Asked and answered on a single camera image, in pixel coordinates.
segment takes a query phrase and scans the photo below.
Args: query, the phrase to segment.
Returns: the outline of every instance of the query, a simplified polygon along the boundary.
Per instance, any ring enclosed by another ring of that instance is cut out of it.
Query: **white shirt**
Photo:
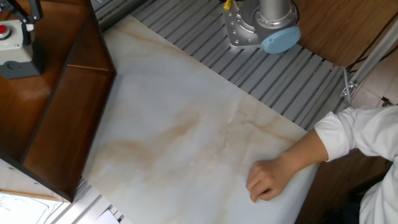
[[[348,108],[328,113],[315,125],[329,160],[359,148],[367,156],[382,156],[393,165],[383,181],[371,187],[361,201],[360,224],[398,223],[398,106]]]

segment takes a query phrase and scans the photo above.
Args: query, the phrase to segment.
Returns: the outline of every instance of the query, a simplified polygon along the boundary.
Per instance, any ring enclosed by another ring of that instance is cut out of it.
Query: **wooden shelf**
[[[0,77],[0,159],[71,202],[115,69],[88,1],[41,3],[35,34],[45,49],[44,74]],[[0,19],[14,18],[2,12]],[[35,195],[27,191],[18,193]]]
[[[0,76],[0,151],[20,162],[90,12],[86,7],[54,2],[42,2],[42,7],[44,18],[35,34],[45,50],[43,75],[13,80]]]

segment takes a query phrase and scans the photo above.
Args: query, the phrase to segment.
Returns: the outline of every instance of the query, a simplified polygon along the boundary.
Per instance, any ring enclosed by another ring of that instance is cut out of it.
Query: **white marble surface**
[[[83,177],[132,223],[293,223],[315,175],[252,203],[252,163],[305,131],[131,16],[104,34],[118,75]]]

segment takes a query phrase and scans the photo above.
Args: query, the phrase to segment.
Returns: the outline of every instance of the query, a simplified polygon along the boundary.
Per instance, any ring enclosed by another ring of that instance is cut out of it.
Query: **wooden floor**
[[[398,11],[397,0],[294,0],[300,45],[338,66],[353,63]]]

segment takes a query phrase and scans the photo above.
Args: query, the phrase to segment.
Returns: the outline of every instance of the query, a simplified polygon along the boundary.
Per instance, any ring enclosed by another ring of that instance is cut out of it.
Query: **hand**
[[[250,199],[271,200],[285,189],[296,170],[283,158],[273,161],[257,161],[250,170],[246,188]]]

